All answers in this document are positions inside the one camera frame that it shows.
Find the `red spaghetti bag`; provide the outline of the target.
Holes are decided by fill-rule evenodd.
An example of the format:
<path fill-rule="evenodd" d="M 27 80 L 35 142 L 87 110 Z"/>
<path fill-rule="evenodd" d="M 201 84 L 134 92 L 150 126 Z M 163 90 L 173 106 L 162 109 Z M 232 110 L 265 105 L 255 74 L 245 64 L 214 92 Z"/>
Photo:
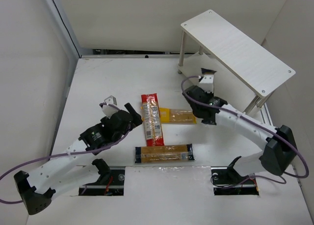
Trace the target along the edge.
<path fill-rule="evenodd" d="M 147 146 L 164 146 L 157 94 L 141 95 Z"/>

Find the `dark blue spaghetti bag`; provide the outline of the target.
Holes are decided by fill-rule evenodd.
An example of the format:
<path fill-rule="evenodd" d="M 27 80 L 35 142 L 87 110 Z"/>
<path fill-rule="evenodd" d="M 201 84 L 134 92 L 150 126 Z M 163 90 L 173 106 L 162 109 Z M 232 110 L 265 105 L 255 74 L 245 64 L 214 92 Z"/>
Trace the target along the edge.
<path fill-rule="evenodd" d="M 216 73 L 216 71 L 215 70 L 211 70 L 211 69 L 201 68 L 201 73 L 202 73 L 202 76 L 204 76 L 204 75 L 214 75 Z"/>

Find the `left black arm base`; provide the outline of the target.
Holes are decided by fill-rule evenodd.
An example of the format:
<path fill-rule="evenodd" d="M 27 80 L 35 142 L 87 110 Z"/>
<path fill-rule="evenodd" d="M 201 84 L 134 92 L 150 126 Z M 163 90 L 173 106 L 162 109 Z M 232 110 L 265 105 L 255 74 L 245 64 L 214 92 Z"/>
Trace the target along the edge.
<path fill-rule="evenodd" d="M 98 179 L 95 182 L 81 186 L 79 196 L 123 196 L 125 182 L 125 167 L 109 167 L 103 159 L 92 162 L 97 168 Z"/>

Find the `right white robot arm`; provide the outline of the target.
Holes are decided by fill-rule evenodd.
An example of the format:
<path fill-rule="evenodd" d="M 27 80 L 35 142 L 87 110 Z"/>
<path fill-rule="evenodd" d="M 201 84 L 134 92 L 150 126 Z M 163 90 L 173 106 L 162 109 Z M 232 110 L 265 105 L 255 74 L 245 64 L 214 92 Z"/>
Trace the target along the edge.
<path fill-rule="evenodd" d="M 297 156 L 294 136 L 288 126 L 274 127 L 258 122 L 196 85 L 183 90 L 183 96 L 203 124 L 233 130 L 260 148 L 258 153 L 237 156 L 229 163 L 223 175 L 233 182 L 263 171 L 281 177 Z"/>

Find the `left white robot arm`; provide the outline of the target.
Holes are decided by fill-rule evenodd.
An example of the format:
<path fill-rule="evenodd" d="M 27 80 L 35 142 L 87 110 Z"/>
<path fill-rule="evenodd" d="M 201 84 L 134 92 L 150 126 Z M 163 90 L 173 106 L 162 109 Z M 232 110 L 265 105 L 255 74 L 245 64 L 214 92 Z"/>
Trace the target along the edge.
<path fill-rule="evenodd" d="M 46 209 L 58 196 L 75 187 L 106 183 L 111 169 L 97 155 L 120 143 L 143 121 L 131 104 L 125 110 L 115 104 L 102 103 L 105 116 L 80 134 L 59 156 L 54 155 L 40 167 L 14 175 L 17 190 L 29 215 Z"/>

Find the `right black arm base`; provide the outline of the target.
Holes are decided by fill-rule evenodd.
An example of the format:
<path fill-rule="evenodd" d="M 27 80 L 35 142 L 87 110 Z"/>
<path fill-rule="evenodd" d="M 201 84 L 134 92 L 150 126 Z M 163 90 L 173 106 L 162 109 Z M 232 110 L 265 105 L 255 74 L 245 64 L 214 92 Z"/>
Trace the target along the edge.
<path fill-rule="evenodd" d="M 214 167 L 211 169 L 210 182 L 213 185 L 215 196 L 258 196 L 259 191 L 255 179 L 241 176 L 234 169 L 235 163 L 240 159 L 236 157 L 227 167 Z"/>

